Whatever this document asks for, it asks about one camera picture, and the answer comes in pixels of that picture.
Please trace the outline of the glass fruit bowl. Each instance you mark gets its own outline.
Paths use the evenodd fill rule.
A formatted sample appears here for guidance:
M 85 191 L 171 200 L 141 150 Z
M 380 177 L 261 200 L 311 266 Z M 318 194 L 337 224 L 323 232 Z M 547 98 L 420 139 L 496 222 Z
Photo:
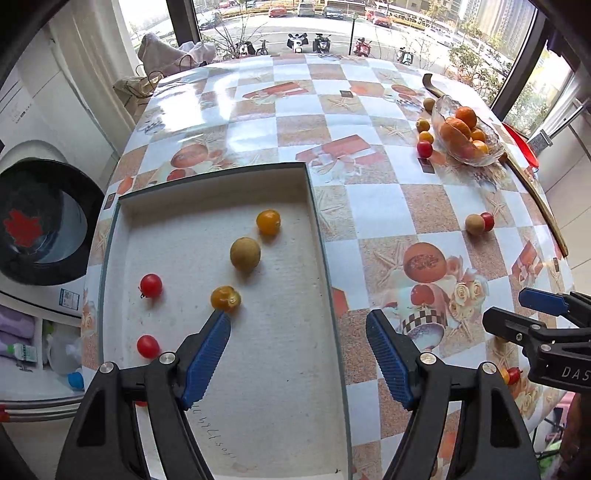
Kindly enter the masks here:
M 457 161 L 485 167 L 499 161 L 505 153 L 498 133 L 478 115 L 449 95 L 435 101 L 431 114 L 438 142 Z

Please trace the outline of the front right orange in bowl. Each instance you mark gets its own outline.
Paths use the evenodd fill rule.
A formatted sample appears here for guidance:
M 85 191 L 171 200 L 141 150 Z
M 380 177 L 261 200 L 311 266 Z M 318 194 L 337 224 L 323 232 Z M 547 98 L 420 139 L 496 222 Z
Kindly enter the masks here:
M 483 154 L 488 154 L 489 153 L 489 147 L 488 145 L 481 140 L 474 140 L 473 141 L 473 145 L 479 150 L 481 151 Z

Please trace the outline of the long wooden board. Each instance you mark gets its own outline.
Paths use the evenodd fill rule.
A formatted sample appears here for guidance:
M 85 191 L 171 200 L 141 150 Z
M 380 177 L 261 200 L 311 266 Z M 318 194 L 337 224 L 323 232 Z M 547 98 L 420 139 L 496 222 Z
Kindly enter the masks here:
M 518 162 L 514 160 L 507 152 L 503 151 L 502 155 L 499 157 L 498 161 L 501 164 L 507 164 L 513 173 L 518 177 L 520 182 L 529 192 L 529 194 L 533 197 L 536 205 L 538 206 L 544 220 L 549 226 L 549 229 L 554 236 L 555 242 L 557 247 L 560 249 L 560 252 L 564 258 L 566 258 L 569 254 L 568 247 L 566 245 L 566 241 L 560 232 L 558 227 L 557 221 L 550 209 L 550 207 L 546 204 L 544 198 L 540 195 L 538 188 L 535 185 L 535 175 L 534 170 L 530 167 L 526 169 L 522 169 Z

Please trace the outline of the yellow cherry tomato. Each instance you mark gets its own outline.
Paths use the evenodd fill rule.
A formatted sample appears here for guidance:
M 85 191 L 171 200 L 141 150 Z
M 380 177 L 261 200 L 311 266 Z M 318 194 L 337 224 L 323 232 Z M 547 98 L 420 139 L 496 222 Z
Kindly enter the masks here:
M 216 310 L 230 312 L 242 304 L 242 297 L 232 286 L 217 287 L 211 293 L 211 306 Z

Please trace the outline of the top orange in bowl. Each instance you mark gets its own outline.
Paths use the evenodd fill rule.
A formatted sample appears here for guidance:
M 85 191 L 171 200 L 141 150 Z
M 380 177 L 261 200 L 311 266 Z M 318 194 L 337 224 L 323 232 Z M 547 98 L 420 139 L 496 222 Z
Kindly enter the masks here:
M 464 122 L 470 130 L 473 130 L 478 123 L 475 111 L 468 106 L 459 107 L 455 112 L 455 117 Z

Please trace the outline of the washing machine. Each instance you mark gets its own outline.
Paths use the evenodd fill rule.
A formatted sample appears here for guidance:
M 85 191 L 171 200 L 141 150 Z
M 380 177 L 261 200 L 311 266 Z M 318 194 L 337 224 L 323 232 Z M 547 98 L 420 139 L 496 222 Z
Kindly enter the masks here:
M 1 88 L 1 399 L 73 397 L 84 276 L 116 158 L 61 72 Z

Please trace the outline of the yellow-brown round fruit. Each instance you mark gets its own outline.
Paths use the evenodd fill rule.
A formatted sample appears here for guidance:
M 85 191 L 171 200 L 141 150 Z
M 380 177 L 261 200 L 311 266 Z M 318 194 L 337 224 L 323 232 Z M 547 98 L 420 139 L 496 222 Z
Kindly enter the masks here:
M 235 269 L 242 272 L 250 272 L 259 265 L 259 243 L 249 237 L 240 237 L 232 243 L 229 257 Z

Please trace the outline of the brown kiwi behind bowl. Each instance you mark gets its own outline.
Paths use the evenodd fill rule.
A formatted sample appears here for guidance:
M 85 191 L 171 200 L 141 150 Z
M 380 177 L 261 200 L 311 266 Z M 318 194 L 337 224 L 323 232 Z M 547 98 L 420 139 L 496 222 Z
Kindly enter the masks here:
M 428 113 L 432 113 L 432 112 L 433 112 L 433 109 L 434 109 L 434 106 L 435 106 L 435 103 L 436 103 L 436 100 L 435 100 L 435 99 L 433 99 L 433 98 L 426 98 L 426 99 L 423 101 L 423 106 L 424 106 L 424 109 L 425 109 L 425 110 L 426 110 Z

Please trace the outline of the small red cherry tomato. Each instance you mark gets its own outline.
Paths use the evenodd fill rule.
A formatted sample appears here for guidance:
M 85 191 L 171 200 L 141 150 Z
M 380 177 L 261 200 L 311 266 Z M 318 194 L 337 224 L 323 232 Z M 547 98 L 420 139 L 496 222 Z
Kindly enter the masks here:
M 163 291 L 162 280 L 154 273 L 146 274 L 139 282 L 139 291 L 142 298 L 158 298 Z

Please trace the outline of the red plastic basin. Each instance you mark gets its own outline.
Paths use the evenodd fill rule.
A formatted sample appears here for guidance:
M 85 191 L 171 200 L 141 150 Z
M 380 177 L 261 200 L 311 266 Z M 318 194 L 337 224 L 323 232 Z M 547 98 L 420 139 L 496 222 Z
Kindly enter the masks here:
M 513 127 L 504 123 L 504 128 L 507 130 L 511 138 L 514 140 L 520 151 L 522 152 L 523 156 L 527 160 L 528 164 L 533 170 L 539 169 L 539 160 L 536 157 L 535 153 L 532 151 L 529 144 L 526 142 L 525 138 L 522 137 Z

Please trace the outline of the back right orange in bowl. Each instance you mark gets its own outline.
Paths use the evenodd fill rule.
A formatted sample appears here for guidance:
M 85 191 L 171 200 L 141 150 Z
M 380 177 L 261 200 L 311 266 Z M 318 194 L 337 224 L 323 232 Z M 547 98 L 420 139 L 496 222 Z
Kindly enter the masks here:
M 472 131 L 472 140 L 485 142 L 487 140 L 487 136 L 481 129 L 475 128 Z

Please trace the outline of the green-rimmed white tray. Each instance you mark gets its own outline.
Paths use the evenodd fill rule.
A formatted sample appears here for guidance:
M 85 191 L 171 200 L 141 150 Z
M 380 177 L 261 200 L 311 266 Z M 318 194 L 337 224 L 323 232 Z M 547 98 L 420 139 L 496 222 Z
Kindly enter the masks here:
M 199 174 L 123 196 L 100 346 L 146 376 L 153 479 L 347 479 L 351 442 L 308 169 Z

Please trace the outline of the brown longan fruit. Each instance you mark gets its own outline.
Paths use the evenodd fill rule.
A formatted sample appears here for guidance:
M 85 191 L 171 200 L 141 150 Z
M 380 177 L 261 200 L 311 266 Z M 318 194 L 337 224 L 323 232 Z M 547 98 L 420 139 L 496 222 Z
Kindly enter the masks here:
M 480 236 L 485 232 L 486 223 L 479 214 L 470 214 L 465 220 L 465 229 L 472 236 Z

